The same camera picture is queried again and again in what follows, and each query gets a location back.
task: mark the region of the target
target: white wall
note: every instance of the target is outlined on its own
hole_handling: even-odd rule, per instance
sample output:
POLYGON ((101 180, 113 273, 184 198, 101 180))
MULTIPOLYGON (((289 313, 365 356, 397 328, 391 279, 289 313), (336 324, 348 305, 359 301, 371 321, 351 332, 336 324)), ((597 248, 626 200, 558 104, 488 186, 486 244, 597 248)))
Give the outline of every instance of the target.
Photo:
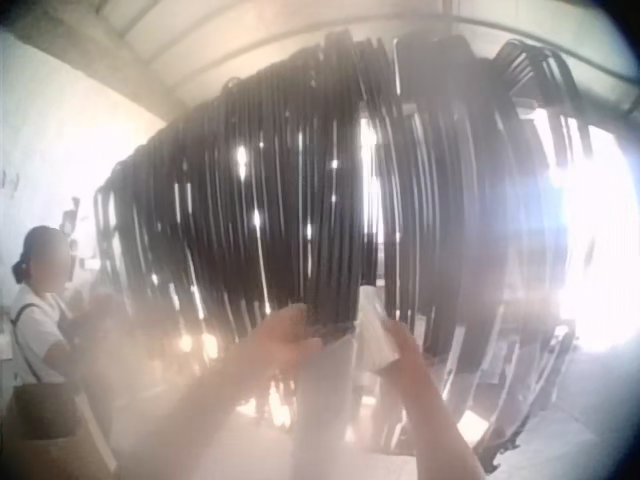
POLYGON ((163 122, 68 65, 0 31, 0 307, 29 228, 60 225, 81 199, 81 252, 93 249, 93 194, 163 122))

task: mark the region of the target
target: hand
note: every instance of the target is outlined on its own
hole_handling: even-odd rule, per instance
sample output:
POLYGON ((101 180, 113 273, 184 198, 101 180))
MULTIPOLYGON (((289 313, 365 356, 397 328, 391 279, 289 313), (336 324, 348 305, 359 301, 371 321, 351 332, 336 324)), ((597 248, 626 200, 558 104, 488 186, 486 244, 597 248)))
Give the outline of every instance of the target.
POLYGON ((89 311, 100 317, 113 313, 115 306, 116 298, 111 293, 100 293, 89 300, 89 311))
POLYGON ((306 318, 305 305, 289 305, 265 318, 253 333, 256 347, 274 368, 295 368, 322 350, 319 338, 307 338, 306 318))
POLYGON ((406 325, 389 320, 385 322, 384 327, 393 338, 400 358, 383 368, 380 374, 400 394, 410 392, 415 388, 416 382, 429 378, 429 368, 406 325))

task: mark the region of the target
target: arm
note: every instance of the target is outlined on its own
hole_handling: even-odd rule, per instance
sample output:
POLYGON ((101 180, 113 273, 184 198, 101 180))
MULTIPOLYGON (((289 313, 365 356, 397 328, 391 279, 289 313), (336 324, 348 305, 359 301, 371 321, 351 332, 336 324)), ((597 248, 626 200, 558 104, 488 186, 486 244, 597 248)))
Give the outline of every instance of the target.
POLYGON ((449 414, 413 336, 404 325, 390 322, 388 330, 400 358, 383 376, 400 394, 416 446, 418 478, 476 480, 484 473, 476 456, 449 414))
POLYGON ((317 339, 303 340, 305 314, 301 305, 274 313, 202 375, 127 459, 122 478, 191 478, 238 403, 275 370, 294 367, 320 348, 317 339))
POLYGON ((74 364, 69 346, 55 323, 39 308, 30 308, 18 324, 20 340, 42 361, 63 377, 73 378, 74 364))

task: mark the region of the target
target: bright light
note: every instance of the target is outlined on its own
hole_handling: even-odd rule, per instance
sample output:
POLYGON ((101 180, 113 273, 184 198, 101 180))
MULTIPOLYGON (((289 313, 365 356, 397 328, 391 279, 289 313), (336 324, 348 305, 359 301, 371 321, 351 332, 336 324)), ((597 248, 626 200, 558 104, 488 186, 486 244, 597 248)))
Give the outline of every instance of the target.
POLYGON ((191 335, 183 335, 180 338, 180 350, 182 350, 183 352, 189 353, 191 351, 191 348, 193 347, 193 339, 191 338, 191 335))
MULTIPOLYGON (((541 124, 543 144, 549 144, 542 118, 536 125, 541 124)), ((569 119, 569 127, 579 138, 575 120, 569 119)), ((593 158, 586 161, 582 149, 575 148, 575 163, 556 173, 550 167, 550 174, 563 188, 569 246, 560 314, 575 320, 583 349, 599 352, 640 331, 640 232, 627 160, 613 135, 596 127, 589 131, 593 158)))
POLYGON ((202 308, 202 297, 200 296, 200 289, 197 286, 193 285, 191 287, 191 293, 193 293, 193 299, 196 302, 198 318, 202 320, 204 318, 204 308, 202 308))
POLYGON ((567 327, 566 325, 558 325, 553 331, 553 336, 564 337, 567 333, 569 333, 569 327, 567 327))
POLYGON ((347 427, 347 431, 344 434, 344 441, 349 443, 356 442, 356 434, 353 431, 353 427, 351 427, 351 425, 347 427))
POLYGON ((276 427, 291 425, 291 412, 289 407, 283 404, 280 395, 276 390, 276 386, 272 383, 269 390, 269 407, 271 408, 271 416, 276 427))
POLYGON ((238 173, 240 180, 244 181, 247 176, 247 149, 240 145, 238 147, 238 173))
POLYGON ((202 344, 204 345, 204 353, 211 360, 218 358, 218 340, 210 333, 202 334, 202 344))
POLYGON ((173 308, 176 309, 176 312, 180 311, 180 299, 178 298, 178 294, 176 293, 176 287, 173 283, 169 284, 169 295, 171 295, 173 308))
POLYGON ((377 400, 375 397, 370 397, 369 395, 363 395, 362 396, 362 404, 363 405, 367 405, 367 406, 374 406, 377 403, 377 400))
POLYGON ((85 258, 84 260, 84 268, 85 270, 100 270, 100 259, 99 258, 85 258))
POLYGON ((256 228, 260 228, 260 212, 258 212, 257 210, 253 211, 253 224, 256 226, 256 228))
POLYGON ((173 184, 173 196, 176 206, 176 218, 178 219, 178 223, 180 223, 182 221, 182 218, 180 216, 180 187, 177 183, 173 184))
POLYGON ((238 407, 236 407, 236 411, 248 417, 257 417, 258 412, 256 410, 256 399, 252 398, 244 405, 239 405, 238 407))
POLYGON ((472 446, 482 438, 482 435, 484 435, 488 427, 489 422, 471 410, 464 412, 464 415, 462 415, 462 418, 458 422, 458 430, 460 430, 462 438, 472 446))
POLYGON ((371 121, 368 118, 360 119, 360 144, 363 147, 371 148, 378 143, 378 137, 376 131, 371 126, 371 121))

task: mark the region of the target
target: finger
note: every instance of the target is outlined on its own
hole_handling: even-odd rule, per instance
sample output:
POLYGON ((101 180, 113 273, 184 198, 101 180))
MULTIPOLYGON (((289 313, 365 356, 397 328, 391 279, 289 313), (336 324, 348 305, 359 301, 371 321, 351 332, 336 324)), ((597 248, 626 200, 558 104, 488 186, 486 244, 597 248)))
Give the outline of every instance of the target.
POLYGON ((287 351, 286 364, 297 367, 304 364, 310 357, 322 351, 322 340, 319 338, 308 338, 296 344, 290 345, 287 351))

